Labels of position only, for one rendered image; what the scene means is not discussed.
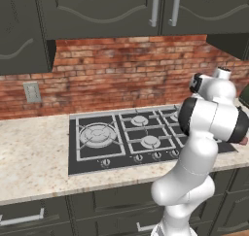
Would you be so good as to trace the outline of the black gas hob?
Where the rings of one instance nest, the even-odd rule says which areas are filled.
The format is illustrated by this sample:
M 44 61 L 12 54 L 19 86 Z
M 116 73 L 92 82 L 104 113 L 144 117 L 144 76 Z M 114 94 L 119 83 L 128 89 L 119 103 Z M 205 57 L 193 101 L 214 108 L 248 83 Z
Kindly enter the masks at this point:
M 79 175 L 172 160 L 197 166 L 202 161 L 186 151 L 188 137 L 177 120 L 176 105 L 115 110 L 69 117 L 68 174 Z M 177 150 L 179 157 L 170 152 Z M 153 153 L 160 152 L 159 160 Z M 143 156 L 138 163 L 137 154 Z M 109 167 L 101 160 L 110 159 Z

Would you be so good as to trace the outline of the dark grey drawer front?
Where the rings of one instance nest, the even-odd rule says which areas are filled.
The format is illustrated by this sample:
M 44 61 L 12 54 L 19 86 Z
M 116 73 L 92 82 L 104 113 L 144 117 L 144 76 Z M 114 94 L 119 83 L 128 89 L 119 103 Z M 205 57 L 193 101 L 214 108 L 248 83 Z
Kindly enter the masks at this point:
M 151 185 L 128 185 L 71 195 L 75 218 L 90 218 L 154 206 Z
M 92 219 L 77 219 L 77 236 L 150 236 L 150 231 L 138 232 L 136 223 L 142 226 L 158 224 L 164 207 L 154 206 L 128 212 L 115 213 Z
M 44 218 L 15 225 L 0 226 L 0 236 L 74 236 L 66 196 L 0 206 L 2 220 L 38 215 Z
M 215 195 L 224 194 L 226 191 L 234 191 L 236 172 L 236 169 L 230 169 L 209 174 L 215 184 Z

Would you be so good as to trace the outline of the dark grey upper cupboard door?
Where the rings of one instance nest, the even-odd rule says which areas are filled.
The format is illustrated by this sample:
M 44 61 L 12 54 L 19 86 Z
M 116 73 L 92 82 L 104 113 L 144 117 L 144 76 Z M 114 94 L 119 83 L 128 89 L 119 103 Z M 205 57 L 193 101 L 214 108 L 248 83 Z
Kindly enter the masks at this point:
M 38 0 L 49 39 L 156 36 L 154 0 Z
M 55 52 L 38 0 L 0 0 L 0 76 L 51 72 Z
M 176 26 L 168 21 L 174 0 L 164 0 L 162 35 L 249 32 L 249 0 L 180 0 Z

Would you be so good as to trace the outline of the dark grey cupboard door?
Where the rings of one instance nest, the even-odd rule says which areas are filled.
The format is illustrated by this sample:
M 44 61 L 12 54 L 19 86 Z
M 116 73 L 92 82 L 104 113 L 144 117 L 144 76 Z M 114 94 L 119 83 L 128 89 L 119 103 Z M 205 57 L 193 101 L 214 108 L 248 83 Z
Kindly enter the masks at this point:
M 249 167 L 237 169 L 210 236 L 249 229 Z
M 154 0 L 38 0 L 49 39 L 156 36 Z
M 176 26 L 168 21 L 174 0 L 164 0 L 162 35 L 249 32 L 249 0 L 180 0 Z
M 51 72 L 55 52 L 38 0 L 0 0 L 0 76 Z

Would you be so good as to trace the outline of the dark green object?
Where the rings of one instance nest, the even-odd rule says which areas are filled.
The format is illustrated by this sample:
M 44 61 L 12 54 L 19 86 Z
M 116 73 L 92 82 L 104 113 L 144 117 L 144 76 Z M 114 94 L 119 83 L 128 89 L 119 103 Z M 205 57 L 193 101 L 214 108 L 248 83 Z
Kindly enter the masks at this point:
M 249 109 L 249 84 L 243 88 L 238 97 L 238 100 L 241 104 Z

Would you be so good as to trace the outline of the dark grey upper cupboard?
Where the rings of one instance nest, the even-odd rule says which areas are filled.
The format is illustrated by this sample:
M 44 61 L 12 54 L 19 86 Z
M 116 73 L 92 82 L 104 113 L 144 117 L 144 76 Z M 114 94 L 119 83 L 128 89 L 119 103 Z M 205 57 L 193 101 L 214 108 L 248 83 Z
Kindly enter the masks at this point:
M 249 61 L 249 33 L 208 35 L 206 42 L 240 60 Z

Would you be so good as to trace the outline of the dark grey lower cupboard door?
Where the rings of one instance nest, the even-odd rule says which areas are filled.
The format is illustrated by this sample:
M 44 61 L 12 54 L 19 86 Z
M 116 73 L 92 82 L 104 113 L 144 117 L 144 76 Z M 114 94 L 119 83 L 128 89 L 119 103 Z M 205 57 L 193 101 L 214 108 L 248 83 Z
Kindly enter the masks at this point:
M 249 167 L 237 169 L 210 236 L 249 229 Z

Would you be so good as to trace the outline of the grey wall outlet plate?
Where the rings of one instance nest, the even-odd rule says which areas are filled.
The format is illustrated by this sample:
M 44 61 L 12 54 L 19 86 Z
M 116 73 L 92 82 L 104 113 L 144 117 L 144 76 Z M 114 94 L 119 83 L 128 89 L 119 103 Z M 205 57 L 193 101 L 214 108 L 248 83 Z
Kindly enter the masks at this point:
M 37 82 L 24 83 L 23 88 L 28 103 L 40 103 L 42 101 Z

